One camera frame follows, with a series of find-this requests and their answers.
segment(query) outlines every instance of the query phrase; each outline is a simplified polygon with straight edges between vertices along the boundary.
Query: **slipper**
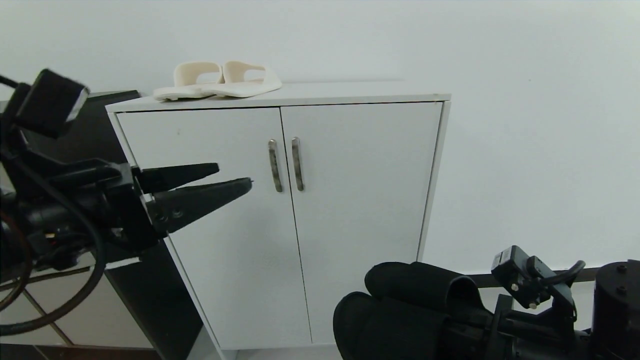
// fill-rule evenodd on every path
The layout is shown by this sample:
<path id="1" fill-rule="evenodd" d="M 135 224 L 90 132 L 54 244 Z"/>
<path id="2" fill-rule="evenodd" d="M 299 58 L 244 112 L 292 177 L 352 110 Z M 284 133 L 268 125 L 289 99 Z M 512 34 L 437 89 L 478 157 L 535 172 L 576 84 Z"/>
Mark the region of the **slipper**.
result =
<path id="1" fill-rule="evenodd" d="M 198 76 L 206 73 L 218 73 L 216 80 L 207 83 L 197 83 Z M 220 84 L 225 82 L 222 68 L 217 63 L 210 61 L 191 61 L 181 63 L 173 71 L 174 86 L 159 88 L 154 90 L 155 100 L 177 100 L 177 99 L 198 99 L 211 96 L 204 94 L 202 87 L 209 84 Z"/>
<path id="2" fill-rule="evenodd" d="M 425 263 L 378 264 L 367 272 L 364 283 L 376 300 L 392 297 L 449 314 L 460 307 L 489 313 L 470 277 Z"/>
<path id="3" fill-rule="evenodd" d="M 344 360 L 440 359 L 438 345 L 447 319 L 431 309 L 355 292 L 336 306 L 333 334 Z"/>
<path id="4" fill-rule="evenodd" d="M 248 70 L 264 71 L 262 79 L 247 80 L 244 78 Z M 208 84 L 202 87 L 206 95 L 223 95 L 232 97 L 249 97 L 264 94 L 282 87 L 276 73 L 263 65 L 251 65 L 241 61 L 228 61 L 223 66 L 224 84 Z"/>

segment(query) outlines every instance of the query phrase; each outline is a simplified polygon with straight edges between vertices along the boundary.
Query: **black cable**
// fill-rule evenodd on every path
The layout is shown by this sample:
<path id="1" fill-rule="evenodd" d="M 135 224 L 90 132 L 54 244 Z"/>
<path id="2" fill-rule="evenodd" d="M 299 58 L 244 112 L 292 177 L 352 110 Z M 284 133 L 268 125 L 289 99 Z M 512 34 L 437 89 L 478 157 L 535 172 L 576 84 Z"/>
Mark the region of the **black cable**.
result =
<path id="1" fill-rule="evenodd" d="M 587 264 L 584 261 L 578 260 L 578 262 L 573 266 L 571 266 L 569 270 L 559 275 L 554 275 L 552 277 L 546 277 L 544 279 L 540 279 L 540 284 L 546 286 L 546 285 L 556 285 L 556 284 L 561 284 L 563 282 L 567 282 L 572 277 L 578 276 L 578 274 L 582 271 L 582 269 L 584 269 L 586 265 Z"/>
<path id="2" fill-rule="evenodd" d="M 60 272 L 54 272 L 54 273 L 46 274 L 46 275 L 34 276 L 34 277 L 30 277 L 29 278 L 29 281 L 27 282 L 27 284 L 33 284 L 34 282 L 57 279 L 59 277 L 77 275 L 77 274 L 81 274 L 83 272 L 88 272 L 90 270 L 91 270 L 90 266 L 85 266 L 83 268 L 77 268 L 77 269 L 73 269 L 73 270 L 60 271 Z M 9 284 L 2 285 L 2 286 L 0 286 L 0 291 L 8 290 L 8 289 L 14 287 L 17 283 L 18 283 L 18 281 L 13 281 L 13 282 L 10 282 Z"/>
<path id="3" fill-rule="evenodd" d="M 18 83 L 17 82 L 15 82 L 15 81 L 13 81 L 13 80 L 11 80 L 9 78 L 6 78 L 6 77 L 4 77 L 2 75 L 0 75 L 0 84 L 9 86 L 9 87 L 14 88 L 14 89 L 18 87 Z"/>
<path id="4" fill-rule="evenodd" d="M 104 246 L 104 242 L 102 241 L 102 237 L 100 236 L 100 232 L 95 226 L 91 223 L 91 221 L 82 213 L 80 209 L 76 205 L 73 204 L 70 200 L 67 199 L 61 192 L 57 191 L 53 186 L 51 186 L 45 179 L 43 179 L 38 173 L 29 168 L 26 164 L 24 164 L 19 158 L 11 158 L 5 151 L 1 151 L 2 161 L 12 162 L 25 176 L 28 176 L 36 183 L 39 187 L 41 187 L 47 195 L 52 197 L 55 201 L 59 202 L 64 208 L 66 208 L 72 215 L 74 215 L 83 225 L 86 227 L 86 230 L 89 234 L 89 237 L 93 240 L 95 244 L 95 265 L 93 268 L 93 272 L 89 279 L 84 284 L 84 286 L 78 290 L 78 292 L 69 299 L 66 303 L 62 304 L 59 308 L 51 311 L 49 314 L 43 315 L 40 318 L 21 322 L 21 323 L 13 323 L 9 325 L 0 325 L 0 336 L 6 335 L 16 335 L 22 334 L 23 332 L 33 331 L 35 329 L 39 329 L 43 326 L 49 325 L 50 323 L 56 321 L 68 314 L 71 310 L 75 309 L 76 306 L 80 305 L 84 299 L 89 296 L 89 294 L 95 289 L 102 278 L 102 274 L 104 273 L 104 269 L 107 265 L 106 261 L 106 249 Z"/>
<path id="5" fill-rule="evenodd" d="M 20 280 L 12 282 L 10 287 L 7 289 L 13 288 L 9 295 L 7 295 L 2 301 L 0 301 L 0 311 L 6 309 L 9 305 L 11 305 L 15 299 L 20 296 L 20 294 L 24 291 L 24 288 L 27 286 L 29 281 L 29 276 L 31 276 L 31 269 L 33 268 L 33 262 L 31 260 L 31 249 L 29 248 L 29 243 L 27 239 L 24 237 L 20 228 L 15 224 L 13 219 L 11 219 L 4 211 L 0 210 L 0 218 L 2 218 L 3 222 L 6 222 L 10 231 L 18 237 L 18 241 L 20 242 L 20 247 L 22 247 L 22 253 L 24 254 L 24 268 L 22 269 L 22 275 L 20 275 Z"/>

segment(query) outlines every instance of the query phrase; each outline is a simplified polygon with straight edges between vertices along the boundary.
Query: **white slipper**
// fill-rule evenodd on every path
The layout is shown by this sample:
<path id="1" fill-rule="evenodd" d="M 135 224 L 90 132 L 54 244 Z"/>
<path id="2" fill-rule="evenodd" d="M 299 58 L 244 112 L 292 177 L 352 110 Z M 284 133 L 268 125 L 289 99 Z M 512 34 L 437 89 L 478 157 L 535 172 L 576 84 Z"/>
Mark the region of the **white slipper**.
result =
<path id="1" fill-rule="evenodd" d="M 222 67 L 225 83 L 205 85 L 202 87 L 203 94 L 249 97 L 264 94 L 282 87 L 282 82 L 269 67 L 251 65 L 241 61 L 228 61 Z M 244 75 L 248 70 L 264 71 L 264 77 L 262 79 L 246 80 Z"/>
<path id="2" fill-rule="evenodd" d="M 207 83 L 197 83 L 198 76 L 209 72 L 218 73 L 219 76 L 214 81 Z M 220 84 L 225 82 L 222 68 L 217 63 L 210 61 L 191 61 L 181 63 L 173 71 L 174 86 L 159 88 L 154 90 L 155 100 L 177 100 L 177 99 L 197 99 L 211 96 L 204 94 L 202 87 L 208 84 Z"/>

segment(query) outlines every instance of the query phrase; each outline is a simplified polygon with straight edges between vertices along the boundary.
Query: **cabinet top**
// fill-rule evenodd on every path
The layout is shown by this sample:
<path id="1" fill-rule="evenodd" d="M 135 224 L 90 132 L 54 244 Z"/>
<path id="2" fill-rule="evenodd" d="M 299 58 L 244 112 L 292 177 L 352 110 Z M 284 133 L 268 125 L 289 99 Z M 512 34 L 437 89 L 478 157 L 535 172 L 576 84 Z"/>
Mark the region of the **cabinet top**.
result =
<path id="1" fill-rule="evenodd" d="M 434 94 L 421 83 L 404 81 L 352 81 L 347 83 L 286 83 L 266 94 L 236 99 L 207 97 L 199 100 L 157 101 L 142 97 L 106 106 L 108 112 L 163 111 L 220 108 L 261 108 L 330 104 L 366 104 L 377 102 L 447 101 L 449 94 Z"/>

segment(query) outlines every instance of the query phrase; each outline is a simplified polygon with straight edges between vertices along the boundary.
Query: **cabinet handle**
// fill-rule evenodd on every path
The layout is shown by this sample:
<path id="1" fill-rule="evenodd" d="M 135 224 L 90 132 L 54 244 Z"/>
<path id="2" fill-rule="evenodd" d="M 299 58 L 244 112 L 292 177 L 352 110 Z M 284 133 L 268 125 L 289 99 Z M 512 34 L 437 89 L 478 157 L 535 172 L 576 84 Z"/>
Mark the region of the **cabinet handle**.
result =
<path id="1" fill-rule="evenodd" d="M 293 138 L 291 140 L 291 150 L 293 155 L 293 171 L 296 173 L 296 185 L 298 190 L 305 189 L 305 183 L 302 182 L 302 170 L 300 169 L 300 139 Z"/>
<path id="2" fill-rule="evenodd" d="M 276 191 L 282 192 L 282 182 L 280 182 L 280 171 L 278 170 L 278 157 L 276 156 L 276 140 L 269 140 L 269 163 L 271 164 L 271 176 Z"/>

